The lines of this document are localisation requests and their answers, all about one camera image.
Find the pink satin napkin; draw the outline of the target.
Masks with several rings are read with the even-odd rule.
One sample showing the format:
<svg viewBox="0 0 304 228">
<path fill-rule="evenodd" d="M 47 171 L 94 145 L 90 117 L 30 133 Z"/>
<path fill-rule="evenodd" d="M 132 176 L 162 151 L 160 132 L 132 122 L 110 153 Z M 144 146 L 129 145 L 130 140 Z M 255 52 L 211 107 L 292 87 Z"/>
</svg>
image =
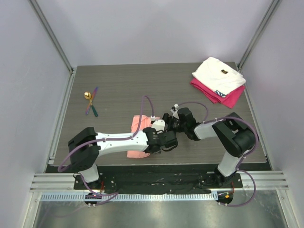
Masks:
<svg viewBox="0 0 304 228">
<path fill-rule="evenodd" d="M 134 133 L 136 132 L 138 125 L 140 125 L 139 130 L 143 130 L 146 127 L 151 127 L 151 118 L 145 115 L 142 115 L 142 119 L 140 120 L 139 115 L 135 115 L 133 117 L 133 121 L 131 124 L 131 132 Z M 140 152 L 140 151 L 128 151 L 127 152 L 127 158 L 129 159 L 141 159 L 141 158 L 146 158 L 150 156 L 149 153 L 145 152 Z"/>
</svg>

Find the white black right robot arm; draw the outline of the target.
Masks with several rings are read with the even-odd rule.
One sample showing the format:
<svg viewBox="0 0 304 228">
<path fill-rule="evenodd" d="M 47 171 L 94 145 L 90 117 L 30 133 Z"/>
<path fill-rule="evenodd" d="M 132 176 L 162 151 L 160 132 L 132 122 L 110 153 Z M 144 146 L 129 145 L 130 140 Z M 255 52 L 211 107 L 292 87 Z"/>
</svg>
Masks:
<svg viewBox="0 0 304 228">
<path fill-rule="evenodd" d="M 188 108 L 172 110 L 164 114 L 165 129 L 175 133 L 184 133 L 193 141 L 218 137 L 225 148 L 224 156 L 214 171 L 214 182 L 224 188 L 228 186 L 240 164 L 258 143 L 255 129 L 237 113 L 199 123 Z"/>
</svg>

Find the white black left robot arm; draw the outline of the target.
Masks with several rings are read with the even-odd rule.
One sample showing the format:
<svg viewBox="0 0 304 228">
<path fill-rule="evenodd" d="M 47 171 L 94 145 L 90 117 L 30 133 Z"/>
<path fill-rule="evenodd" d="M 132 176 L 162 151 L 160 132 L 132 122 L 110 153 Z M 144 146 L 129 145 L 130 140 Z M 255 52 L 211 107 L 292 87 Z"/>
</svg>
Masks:
<svg viewBox="0 0 304 228">
<path fill-rule="evenodd" d="M 95 190 L 101 184 L 95 163 L 100 156 L 116 152 L 139 151 L 159 153 L 177 147 L 178 141 L 173 131 L 156 130 L 152 127 L 137 133 L 105 134 L 87 127 L 68 142 L 71 170 L 80 173 L 85 185 Z"/>
</svg>

